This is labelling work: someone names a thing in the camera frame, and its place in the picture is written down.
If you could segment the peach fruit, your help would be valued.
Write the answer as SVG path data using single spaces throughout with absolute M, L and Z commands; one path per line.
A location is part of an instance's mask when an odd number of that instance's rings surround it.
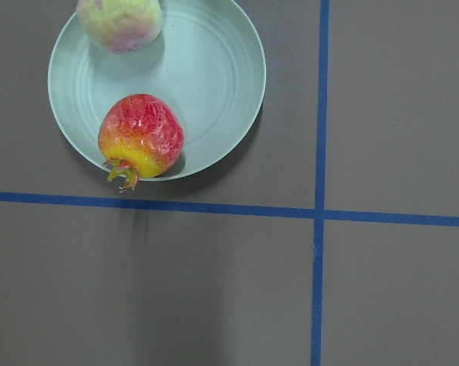
M 88 38 L 111 53 L 124 54 L 152 43 L 162 29 L 154 1 L 78 1 L 75 12 Z

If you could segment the green plate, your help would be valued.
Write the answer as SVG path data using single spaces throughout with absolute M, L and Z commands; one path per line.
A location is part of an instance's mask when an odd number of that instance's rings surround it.
M 163 1 L 160 35 L 116 55 L 95 46 L 76 16 L 50 57 L 48 93 L 72 147 L 102 167 L 98 130 L 116 101 L 133 94 L 163 100 L 182 125 L 185 143 L 163 181 L 196 174 L 230 153 L 251 129 L 265 94 L 262 42 L 234 1 Z

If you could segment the red pomegranate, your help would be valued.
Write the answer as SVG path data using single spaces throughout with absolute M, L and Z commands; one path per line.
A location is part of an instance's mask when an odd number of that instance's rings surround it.
M 114 103 L 98 131 L 98 148 L 109 168 L 108 181 L 123 176 L 119 192 L 133 190 L 141 178 L 154 178 L 178 160 L 185 135 L 161 99 L 128 95 Z

